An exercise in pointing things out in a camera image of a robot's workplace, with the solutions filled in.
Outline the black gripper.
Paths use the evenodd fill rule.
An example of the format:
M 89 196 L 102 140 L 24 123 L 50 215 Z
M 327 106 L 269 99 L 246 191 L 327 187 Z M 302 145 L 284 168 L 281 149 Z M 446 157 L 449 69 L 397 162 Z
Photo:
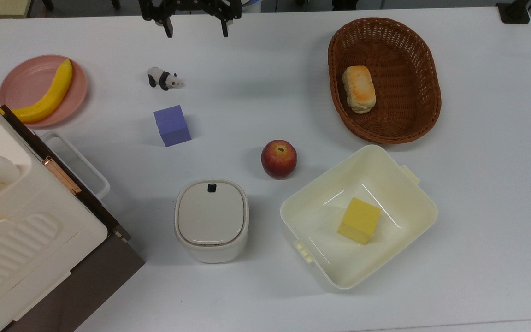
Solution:
M 203 11 L 221 20 L 223 37 L 229 36 L 231 20 L 242 17 L 242 2 L 240 0 L 161 0 L 155 5 L 152 0 L 140 0 L 139 7 L 142 17 L 146 21 L 164 23 L 164 30 L 168 38 L 173 37 L 173 26 L 170 17 L 177 11 Z

